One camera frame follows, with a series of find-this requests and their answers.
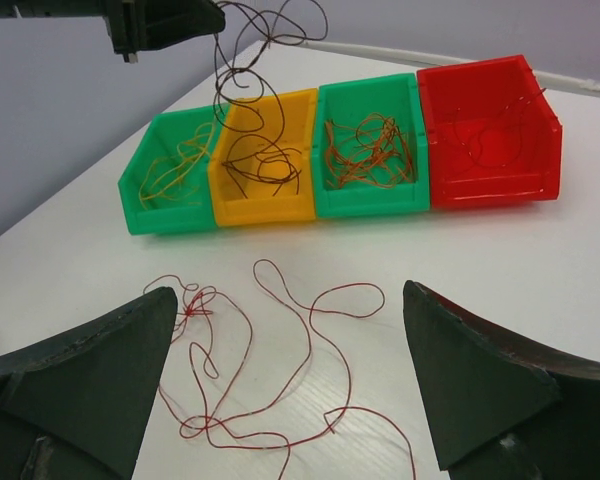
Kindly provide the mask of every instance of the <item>plastic bin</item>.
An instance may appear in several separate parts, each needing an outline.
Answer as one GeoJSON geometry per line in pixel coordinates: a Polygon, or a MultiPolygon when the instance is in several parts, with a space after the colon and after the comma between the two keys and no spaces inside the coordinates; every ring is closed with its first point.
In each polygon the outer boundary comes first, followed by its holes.
{"type": "Polygon", "coordinates": [[[197,232],[217,228],[207,177],[210,155],[200,158],[187,172],[183,178],[182,190],[178,190],[186,193],[171,195],[175,201],[163,197],[144,202],[140,199],[143,183],[146,188],[146,185],[151,185],[164,174],[168,176],[161,182],[178,176],[175,173],[167,173],[181,162],[178,146],[194,137],[196,129],[201,125],[203,127],[200,133],[210,132],[212,122],[214,132],[209,144],[209,153],[213,152],[222,131],[222,125],[215,121],[213,107],[164,113],[156,116],[151,122],[118,182],[127,228],[132,235],[197,232]],[[147,176],[158,158],[164,161],[157,163],[150,176],[147,176]]]}
{"type": "MultiPolygon", "coordinates": [[[[354,143],[343,140],[345,136],[350,138],[351,134],[342,129],[334,133],[335,143],[342,145],[340,153],[350,156],[354,143]]],[[[391,159],[391,167],[397,168],[399,161],[398,158],[391,159]]],[[[390,75],[320,87],[311,162],[318,217],[374,216],[428,210],[428,145],[415,75],[390,75]],[[325,160],[329,144],[325,122],[332,120],[336,125],[357,128],[372,113],[393,117],[406,136],[414,181],[402,181],[392,188],[363,182],[347,183],[338,188],[334,186],[334,175],[325,160]]],[[[378,181],[388,180],[389,174],[379,167],[375,167],[372,173],[378,181]]]]}
{"type": "Polygon", "coordinates": [[[259,128],[255,133],[269,142],[275,140],[282,129],[278,100],[273,96],[257,101],[252,99],[250,106],[259,111],[264,119],[264,126],[261,128],[256,114],[244,107],[230,107],[227,127],[220,135],[209,165],[211,198],[219,226],[303,222],[315,219],[310,154],[317,97],[317,89],[279,95],[285,113],[285,125],[277,145],[282,149],[297,149],[297,152],[290,153],[289,161],[300,171],[298,183],[293,180],[282,186],[260,183],[230,173],[223,165],[226,160],[244,158],[246,160],[241,162],[240,168],[251,174],[281,178],[288,172],[289,167],[284,164],[263,164],[252,156],[267,145],[265,140],[234,130],[259,128]]]}
{"type": "Polygon", "coordinates": [[[434,208],[558,197],[562,126],[524,56],[417,76],[434,208]]]}

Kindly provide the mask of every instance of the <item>red string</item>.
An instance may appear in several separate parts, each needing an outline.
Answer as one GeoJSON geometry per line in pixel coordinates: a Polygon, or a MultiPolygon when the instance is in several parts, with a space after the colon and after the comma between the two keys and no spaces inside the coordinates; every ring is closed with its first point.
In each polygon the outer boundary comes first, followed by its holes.
{"type": "Polygon", "coordinates": [[[258,260],[253,265],[253,277],[254,277],[257,285],[269,297],[271,297],[273,300],[275,300],[279,304],[283,305],[285,308],[287,308],[290,312],[292,312],[300,320],[300,323],[302,324],[302,326],[305,330],[305,334],[306,334],[306,338],[307,338],[307,354],[304,357],[304,359],[302,360],[302,362],[300,363],[300,365],[298,365],[298,367],[294,370],[294,372],[291,375],[291,377],[289,378],[289,380],[279,390],[277,395],[271,401],[269,401],[264,407],[261,407],[261,408],[258,408],[256,410],[252,410],[249,412],[244,412],[244,413],[240,413],[237,415],[233,415],[233,416],[230,416],[227,418],[219,418],[218,411],[219,411],[221,405],[223,404],[223,402],[228,398],[234,383],[236,382],[236,380],[240,376],[242,370],[244,369],[246,362],[247,362],[247,358],[249,357],[249,353],[251,351],[252,344],[253,344],[254,329],[253,329],[253,324],[252,324],[251,320],[249,319],[248,315],[225,293],[220,292],[219,290],[217,290],[214,287],[200,288],[198,284],[185,284],[176,275],[163,275],[163,276],[157,278],[156,280],[154,280],[153,282],[151,282],[144,289],[144,292],[146,292],[151,286],[153,286],[156,283],[158,283],[162,280],[165,280],[165,279],[175,279],[178,282],[178,285],[180,286],[180,288],[182,289],[181,299],[182,299],[183,311],[182,311],[182,313],[178,314],[179,317],[181,317],[182,319],[179,322],[177,322],[174,327],[174,337],[172,340],[172,344],[182,338],[182,336],[184,335],[184,332],[186,330],[186,327],[188,325],[189,320],[193,319],[194,317],[204,317],[206,320],[206,323],[209,327],[210,340],[209,340],[208,347],[205,348],[199,342],[195,342],[195,341],[192,341],[189,343],[189,364],[190,364],[191,372],[195,379],[196,385],[197,385],[197,387],[200,391],[200,395],[202,397],[202,402],[204,405],[204,413],[198,414],[198,415],[187,416],[186,414],[183,413],[184,409],[173,399],[173,397],[171,397],[168,393],[165,392],[165,390],[162,386],[160,386],[158,388],[158,394],[160,395],[160,398],[162,398],[162,400],[164,401],[171,416],[180,425],[180,429],[179,429],[180,436],[184,439],[189,440],[189,439],[196,438],[196,437],[200,436],[202,433],[204,433],[209,444],[218,449],[238,449],[238,450],[283,450],[284,449],[284,450],[286,450],[286,456],[285,456],[284,463],[282,464],[280,473],[278,475],[278,480],[280,480],[280,479],[282,479],[284,472],[287,468],[287,465],[289,463],[289,460],[291,458],[291,450],[293,447],[315,441],[329,432],[335,434],[336,433],[335,432],[336,425],[344,418],[347,411],[349,411],[349,410],[361,411],[361,412],[366,412],[368,414],[379,417],[382,420],[384,420],[385,422],[389,423],[398,432],[398,434],[403,438],[403,440],[405,441],[405,443],[407,444],[407,447],[408,447],[408,456],[409,456],[409,461],[411,464],[412,478],[415,480],[416,479],[415,461],[413,458],[413,451],[412,451],[411,443],[409,442],[409,439],[402,432],[402,430],[395,424],[395,422],[393,422],[390,418],[388,418],[384,414],[377,412],[375,410],[372,410],[370,408],[367,408],[367,407],[351,405],[353,381],[352,381],[351,367],[349,366],[349,362],[347,361],[345,355],[342,353],[342,350],[335,344],[335,342],[333,342],[330,338],[328,338],[326,335],[321,333],[316,328],[315,323],[314,323],[313,316],[314,316],[314,313],[316,313],[316,312],[322,313],[322,314],[329,314],[329,315],[340,315],[340,316],[344,316],[344,317],[348,317],[348,318],[352,318],[352,319],[370,318],[373,315],[375,315],[377,312],[379,312],[385,305],[386,299],[385,299],[385,295],[384,295],[384,292],[382,291],[382,289],[380,289],[380,287],[378,287],[377,285],[374,285],[372,283],[360,283],[359,282],[359,283],[349,283],[349,284],[345,284],[345,285],[340,285],[340,286],[330,288],[330,289],[325,290],[324,292],[320,293],[313,300],[311,305],[307,306],[307,305],[304,305],[301,302],[299,302],[293,296],[293,294],[291,293],[291,291],[287,285],[284,275],[282,274],[282,272],[278,268],[278,266],[276,264],[274,264],[272,261],[265,260],[265,259],[258,260]],[[280,298],[280,296],[276,295],[271,290],[271,288],[266,286],[265,283],[262,281],[260,274],[258,273],[258,269],[260,266],[263,266],[263,265],[268,265],[271,268],[273,268],[273,270],[275,271],[275,273],[277,274],[277,276],[281,282],[281,285],[282,285],[284,292],[285,292],[286,296],[288,297],[288,299],[280,298]],[[327,297],[328,295],[330,295],[334,292],[337,292],[340,290],[356,288],[356,287],[370,288],[370,289],[376,290],[380,294],[380,298],[381,298],[380,305],[378,307],[374,308],[371,312],[364,313],[364,314],[356,314],[356,313],[343,311],[343,310],[332,310],[332,309],[326,309],[326,308],[319,308],[317,306],[318,303],[322,299],[324,299],[325,297],[327,297]],[[193,297],[189,300],[187,297],[190,296],[191,294],[193,294],[193,297]],[[244,319],[244,321],[246,322],[246,324],[248,326],[249,334],[248,334],[248,341],[246,343],[246,347],[244,349],[244,353],[243,353],[240,365],[238,366],[237,370],[231,377],[231,380],[229,381],[227,387],[224,389],[218,402],[215,404],[215,406],[213,406],[213,408],[210,408],[209,402],[207,399],[207,394],[205,392],[205,389],[202,385],[200,376],[196,369],[194,353],[196,351],[202,353],[202,355],[204,357],[203,371],[204,371],[205,375],[212,380],[217,379],[219,377],[219,373],[218,373],[218,369],[216,368],[216,365],[212,359],[213,323],[211,321],[212,311],[209,309],[209,304],[212,302],[217,302],[219,300],[223,300],[223,301],[227,302],[240,314],[240,316],[244,319]],[[308,318],[306,320],[300,313],[301,311],[307,312],[308,318]],[[301,438],[298,440],[291,441],[286,435],[279,433],[279,432],[259,431],[259,432],[253,432],[253,433],[249,433],[249,434],[240,435],[240,434],[237,434],[236,432],[234,432],[233,430],[231,430],[229,428],[229,424],[231,422],[234,422],[235,420],[238,420],[240,418],[261,414],[261,413],[271,409],[273,406],[275,406],[282,400],[282,397],[284,396],[285,392],[289,389],[289,386],[292,384],[292,382],[296,379],[296,377],[300,374],[302,369],[307,365],[307,363],[311,359],[311,356],[313,354],[313,338],[312,338],[313,335],[316,335],[319,338],[321,338],[322,340],[324,340],[325,342],[327,342],[338,353],[340,359],[342,360],[342,363],[343,363],[344,368],[347,373],[347,388],[346,388],[347,393],[346,393],[346,399],[345,399],[344,405],[342,405],[338,408],[334,408],[323,414],[324,421],[325,421],[325,427],[322,430],[315,433],[314,435],[311,435],[306,438],[301,438]],[[328,417],[331,417],[333,415],[335,415],[335,418],[329,420],[328,417]],[[234,439],[236,441],[236,444],[226,445],[226,444],[219,444],[219,443],[215,442],[211,436],[211,431],[216,428],[222,429],[225,433],[227,433],[232,439],[234,439]],[[245,440],[262,438],[262,437],[269,437],[269,438],[275,437],[275,438],[279,439],[280,442],[276,443],[272,446],[262,446],[262,445],[253,445],[253,444],[245,444],[244,443],[245,440]]]}

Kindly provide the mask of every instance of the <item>thread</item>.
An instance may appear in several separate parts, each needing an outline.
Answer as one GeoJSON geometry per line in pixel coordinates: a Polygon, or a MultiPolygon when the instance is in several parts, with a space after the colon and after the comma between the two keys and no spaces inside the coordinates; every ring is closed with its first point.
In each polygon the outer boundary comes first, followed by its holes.
{"type": "Polygon", "coordinates": [[[502,108],[499,112],[493,115],[490,120],[488,120],[482,128],[478,131],[471,134],[468,138],[463,139],[460,136],[458,131],[458,117],[461,113],[460,108],[456,108],[452,113],[452,131],[453,136],[455,137],[455,142],[450,141],[450,139],[446,135],[441,135],[443,140],[451,145],[455,149],[460,149],[464,152],[466,157],[471,160],[471,164],[468,168],[456,172],[457,174],[465,173],[468,170],[471,170],[473,167],[481,167],[485,169],[499,169],[506,168],[516,162],[522,155],[523,146],[524,146],[524,134],[523,134],[523,126],[524,126],[524,115],[528,109],[528,107],[540,96],[542,96],[545,92],[546,88],[542,88],[535,93],[528,95],[520,95],[516,97],[511,102],[507,103],[504,108],[502,108]],[[510,129],[516,129],[517,132],[517,149],[515,149],[514,154],[506,155],[506,156],[498,156],[500,160],[494,164],[488,164],[482,160],[485,154],[485,146],[483,143],[483,137],[486,133],[493,132],[496,130],[507,131],[510,129]]]}
{"type": "MultiPolygon", "coordinates": [[[[151,163],[138,191],[138,199],[145,210],[149,209],[147,202],[150,200],[161,198],[182,203],[186,198],[197,193],[199,186],[191,184],[188,181],[188,176],[201,159],[205,156],[210,158],[210,146],[215,128],[214,122],[199,125],[193,138],[180,142],[176,146],[176,155],[158,157],[151,163]],[[157,175],[155,171],[160,165],[174,161],[176,162],[175,166],[155,178],[157,175]],[[155,180],[148,186],[152,178],[155,178],[155,180]]],[[[199,202],[189,203],[189,205],[196,204],[199,204],[199,202]]]]}
{"type": "Polygon", "coordinates": [[[276,196],[280,189],[290,182],[295,182],[295,194],[297,195],[300,191],[300,174],[302,170],[293,164],[291,157],[293,155],[300,155],[300,151],[296,148],[280,147],[278,142],[282,139],[286,129],[286,117],[280,97],[261,75],[259,75],[254,67],[260,60],[263,53],[271,46],[271,44],[280,45],[300,45],[305,41],[313,40],[320,41],[326,38],[329,30],[329,23],[327,15],[320,3],[316,0],[306,0],[309,4],[314,5],[318,8],[322,18],[324,19],[324,33],[318,36],[310,36],[306,30],[297,22],[285,15],[283,11],[291,3],[291,0],[286,0],[278,10],[264,9],[257,10],[254,7],[245,5],[243,3],[232,2],[232,1],[220,1],[217,5],[221,9],[234,8],[242,13],[246,18],[246,23],[236,38],[236,42],[233,49],[233,59],[229,60],[229,56],[225,54],[219,42],[219,35],[215,35],[215,55],[214,61],[216,66],[216,82],[215,89],[216,93],[214,96],[214,112],[218,121],[222,125],[234,132],[240,133],[236,140],[229,148],[227,157],[222,160],[222,167],[226,170],[228,176],[232,179],[236,188],[240,191],[244,198],[248,198],[247,188],[243,184],[248,182],[257,182],[262,184],[268,184],[276,186],[272,192],[272,196],[276,196]],[[279,23],[284,23],[287,27],[291,27],[292,33],[275,33],[276,27],[279,23]],[[237,66],[236,57],[238,53],[238,45],[242,40],[242,36],[247,32],[249,27],[255,28],[261,35],[264,36],[265,41],[262,46],[256,52],[256,55],[247,62],[246,65],[237,66]],[[224,70],[220,70],[219,61],[226,67],[224,70]],[[233,98],[225,93],[225,89],[229,83],[233,83],[234,86],[244,89],[247,88],[247,84],[239,82],[239,77],[251,77],[255,80],[256,84],[259,85],[260,91],[257,95],[252,96],[249,99],[245,98],[233,98]],[[276,123],[280,123],[280,129],[277,132],[269,132],[264,135],[263,130],[265,129],[266,120],[264,116],[259,112],[254,104],[262,100],[265,96],[271,95],[274,97],[277,103],[277,110],[279,112],[279,119],[275,120],[276,123]],[[222,119],[222,113],[224,113],[225,105],[233,106],[233,108],[240,109],[242,111],[236,112],[236,118],[244,117],[246,113],[251,117],[255,116],[257,120],[254,122],[253,127],[239,127],[238,125],[230,125],[225,123],[222,119]],[[276,174],[263,174],[263,169],[271,167],[272,165],[282,165],[282,168],[276,168],[276,174]]]}
{"type": "Polygon", "coordinates": [[[336,287],[330,288],[328,290],[325,290],[324,292],[320,293],[311,302],[310,305],[306,305],[306,304],[302,304],[294,297],[294,295],[291,293],[291,291],[287,285],[286,279],[285,279],[284,275],[282,274],[281,270],[272,261],[262,259],[262,260],[258,260],[257,262],[255,262],[253,265],[253,277],[254,277],[256,284],[260,287],[260,289],[262,291],[264,291],[264,293],[267,296],[269,296],[272,300],[274,300],[277,303],[284,306],[291,313],[293,313],[296,318],[298,318],[298,320],[302,324],[304,332],[305,332],[306,341],[307,341],[307,354],[304,357],[304,359],[302,360],[302,362],[298,365],[298,367],[295,368],[295,370],[293,371],[293,373],[290,376],[290,378],[288,379],[288,381],[285,382],[285,384],[282,386],[282,388],[280,388],[278,390],[278,393],[274,396],[274,398],[271,399],[269,402],[267,402],[265,406],[255,409],[255,410],[252,410],[252,411],[240,413],[237,415],[232,415],[227,418],[220,418],[218,415],[218,411],[219,411],[220,407],[222,406],[223,402],[229,397],[229,394],[231,393],[231,389],[232,389],[233,385],[235,384],[237,379],[240,377],[240,374],[242,373],[242,371],[247,363],[247,359],[249,357],[249,353],[250,353],[252,345],[253,345],[254,327],[253,327],[253,323],[251,322],[249,316],[227,294],[219,291],[215,287],[210,286],[210,287],[200,288],[198,284],[184,284],[184,282],[175,275],[165,275],[165,276],[159,277],[158,279],[151,282],[147,287],[145,287],[144,292],[146,292],[150,287],[156,285],[157,283],[160,283],[161,281],[163,281],[165,279],[171,278],[171,279],[175,279],[178,282],[180,288],[182,289],[181,300],[182,300],[182,304],[183,304],[183,311],[181,313],[179,313],[181,320],[179,322],[177,322],[177,324],[174,328],[174,337],[173,337],[172,343],[183,338],[184,330],[187,328],[188,322],[190,320],[194,319],[195,317],[204,317],[206,324],[209,328],[209,332],[210,332],[210,337],[209,337],[210,341],[209,341],[208,346],[205,347],[197,341],[190,341],[189,349],[188,349],[188,361],[189,361],[189,365],[190,365],[192,374],[194,376],[195,383],[200,392],[200,396],[201,396],[202,403],[203,403],[203,413],[200,413],[197,415],[188,415],[188,414],[184,413],[185,409],[182,408],[182,406],[180,404],[178,404],[178,402],[170,394],[168,394],[165,391],[165,389],[162,387],[162,385],[158,389],[160,398],[166,405],[166,408],[169,411],[170,415],[176,420],[177,424],[179,425],[180,436],[183,439],[191,440],[191,439],[197,438],[204,434],[207,442],[210,445],[212,445],[213,447],[218,448],[218,449],[284,451],[285,458],[281,465],[279,475],[277,477],[278,480],[281,480],[283,478],[286,468],[289,464],[289,461],[291,458],[291,451],[294,447],[318,440],[319,438],[322,438],[323,436],[325,436],[327,433],[332,433],[332,434],[337,433],[336,426],[343,420],[346,413],[348,411],[359,411],[359,412],[367,413],[369,415],[376,416],[376,417],[384,420],[385,422],[390,424],[397,431],[397,433],[403,438],[403,440],[407,444],[407,448],[408,448],[407,456],[409,457],[409,461],[410,461],[410,469],[411,469],[411,473],[412,473],[412,478],[416,479],[415,461],[413,458],[411,443],[410,443],[408,437],[395,424],[395,422],[393,422],[390,418],[388,418],[384,414],[377,412],[373,409],[364,407],[364,406],[352,405],[351,396],[352,396],[352,388],[353,388],[353,378],[352,378],[352,372],[351,372],[351,368],[349,366],[349,362],[347,361],[345,355],[343,354],[342,350],[338,347],[338,345],[333,340],[331,340],[329,337],[327,337],[325,334],[323,334],[316,327],[315,320],[314,320],[315,313],[321,313],[321,314],[327,314],[327,315],[340,315],[340,316],[348,317],[351,319],[368,319],[368,318],[372,317],[373,315],[375,315],[377,312],[379,312],[385,305],[385,295],[384,295],[384,292],[382,291],[382,289],[380,289],[380,287],[378,287],[377,285],[374,285],[372,283],[366,283],[366,282],[365,283],[360,283],[360,282],[349,283],[349,284],[340,285],[340,286],[336,286],[336,287]],[[280,284],[282,285],[283,290],[285,292],[285,296],[286,296],[285,298],[281,298],[280,296],[276,295],[273,292],[273,290],[263,282],[263,280],[261,278],[261,274],[258,271],[259,268],[262,266],[269,266],[276,273],[277,277],[280,280],[280,284]],[[321,302],[321,300],[323,300],[325,297],[329,296],[330,294],[337,292],[337,291],[342,291],[342,290],[351,289],[351,288],[368,288],[368,289],[375,290],[376,292],[378,292],[379,297],[380,297],[379,305],[377,305],[376,307],[371,309],[371,311],[368,313],[359,313],[359,314],[356,314],[356,313],[353,313],[350,311],[332,310],[332,309],[322,308],[318,305],[321,302]],[[201,353],[204,358],[203,371],[204,371],[205,375],[211,380],[218,379],[219,378],[218,369],[217,369],[217,367],[213,361],[213,357],[212,357],[213,338],[214,337],[213,337],[213,322],[211,321],[211,318],[210,318],[212,315],[212,310],[210,309],[210,304],[215,303],[218,300],[227,302],[229,305],[231,305],[233,307],[233,309],[235,311],[238,312],[238,314],[242,317],[242,319],[247,324],[249,333],[248,333],[246,347],[244,348],[244,352],[243,352],[243,356],[242,356],[240,365],[238,366],[235,373],[232,375],[231,379],[229,380],[227,387],[223,390],[220,399],[216,402],[215,405],[212,406],[209,404],[208,396],[207,396],[205,389],[201,382],[200,374],[199,374],[198,368],[196,366],[195,354],[201,353]],[[306,319],[302,315],[301,312],[306,313],[306,315],[307,315],[306,319]],[[306,438],[291,440],[288,435],[285,435],[281,432],[275,432],[275,431],[256,431],[256,432],[251,432],[251,433],[247,433],[247,434],[236,433],[231,428],[231,424],[235,423],[236,420],[239,420],[239,419],[245,418],[245,417],[253,418],[254,416],[257,416],[259,414],[266,412],[267,410],[269,410],[272,407],[274,407],[275,405],[277,405],[280,401],[282,401],[283,396],[285,395],[285,393],[288,392],[289,387],[292,384],[292,382],[298,377],[300,372],[305,368],[305,366],[310,361],[310,359],[313,355],[314,337],[318,337],[319,339],[321,339],[322,341],[324,341],[328,345],[330,345],[331,348],[336,351],[338,357],[342,361],[342,364],[343,364],[346,374],[347,374],[346,398],[345,398],[344,404],[337,408],[333,408],[329,411],[324,412],[323,413],[323,420],[325,422],[324,428],[322,428],[321,430],[316,432],[314,435],[311,435],[306,438]],[[216,429],[221,429],[222,431],[224,431],[236,443],[235,444],[222,444],[222,443],[216,442],[211,435],[212,431],[216,430],[216,429]],[[261,438],[261,437],[275,438],[278,440],[278,443],[276,443],[274,445],[269,445],[269,446],[262,446],[262,445],[253,444],[251,442],[246,442],[247,440],[253,440],[253,439],[261,438]]]}
{"type": "Polygon", "coordinates": [[[401,132],[395,118],[372,113],[357,128],[336,125],[333,120],[328,120],[325,129],[328,139],[325,163],[333,178],[328,182],[332,188],[341,189],[358,182],[389,189],[415,180],[406,134],[401,132]],[[370,126],[378,122],[379,126],[370,126]],[[336,144],[335,128],[352,134],[336,144]],[[342,152],[352,142],[350,153],[345,156],[342,152]],[[382,171],[388,177],[385,181],[376,178],[382,171]]]}

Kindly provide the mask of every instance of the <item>table surface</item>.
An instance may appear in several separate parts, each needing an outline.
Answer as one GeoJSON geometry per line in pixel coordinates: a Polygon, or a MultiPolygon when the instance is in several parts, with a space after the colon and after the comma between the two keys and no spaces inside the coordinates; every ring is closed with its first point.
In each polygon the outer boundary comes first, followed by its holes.
{"type": "MultiPolygon", "coordinates": [[[[257,69],[278,93],[415,71],[281,46],[267,51],[257,69]]],[[[213,93],[209,78],[169,110],[208,105],[213,93]]],[[[557,91],[546,96],[564,125],[558,201],[168,238],[131,237],[118,197],[116,182],[142,129],[0,237],[0,354],[98,317],[139,296],[155,277],[177,273],[223,289],[252,317],[253,355],[227,409],[238,403],[256,407],[280,388],[306,344],[291,314],[256,288],[253,262],[261,257],[277,262],[304,301],[336,284],[375,282],[387,304],[374,319],[328,318],[321,325],[349,358],[354,403],[382,411],[405,431],[419,478],[448,478],[437,468],[405,339],[406,280],[424,283],[522,335],[600,361],[600,98],[557,91]]],[[[363,309],[373,299],[345,292],[340,301],[363,309]]],[[[215,354],[223,375],[219,384],[226,385],[244,348],[245,328],[228,310],[218,315],[215,354]]],[[[201,411],[185,350],[171,351],[163,380],[187,409],[201,411]]],[[[317,431],[323,425],[320,412],[343,402],[345,381],[340,364],[320,344],[294,393],[240,428],[276,429],[292,438],[317,431]]],[[[157,400],[134,479],[275,479],[284,457],[216,450],[204,439],[185,442],[157,400]]],[[[352,412],[338,435],[294,450],[285,478],[404,479],[409,471],[405,447],[391,428],[352,412]]]]}

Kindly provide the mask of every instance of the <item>yellow string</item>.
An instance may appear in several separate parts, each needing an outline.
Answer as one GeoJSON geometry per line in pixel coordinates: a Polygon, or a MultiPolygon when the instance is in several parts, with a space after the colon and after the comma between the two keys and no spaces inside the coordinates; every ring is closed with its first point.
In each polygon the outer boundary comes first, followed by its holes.
{"type": "MultiPolygon", "coordinates": [[[[215,129],[215,122],[203,123],[199,125],[194,133],[193,138],[185,140],[184,142],[180,142],[177,145],[177,155],[173,155],[171,157],[158,157],[151,163],[149,170],[147,170],[147,175],[145,176],[144,181],[140,186],[140,190],[138,191],[138,198],[145,210],[148,209],[146,202],[149,200],[163,198],[174,202],[181,202],[198,191],[197,185],[189,186],[190,191],[186,195],[178,195],[176,192],[171,190],[177,189],[178,192],[183,190],[186,187],[185,179],[187,175],[195,168],[196,164],[205,156],[211,156],[209,148],[211,146],[211,141],[213,140],[215,129]],[[201,130],[207,127],[209,127],[208,132],[201,132],[201,130]],[[172,161],[174,159],[179,159],[180,162],[177,163],[175,167],[167,170],[165,173],[156,178],[151,184],[151,187],[146,188],[145,190],[149,179],[154,176],[155,169],[160,164],[172,161]],[[170,175],[174,174],[176,175],[175,179],[170,181],[167,185],[161,186],[161,182],[166,181],[170,175]],[[157,192],[154,191],[156,187],[160,188],[157,192]]],[[[189,203],[189,205],[199,205],[199,202],[192,202],[189,203]]]]}

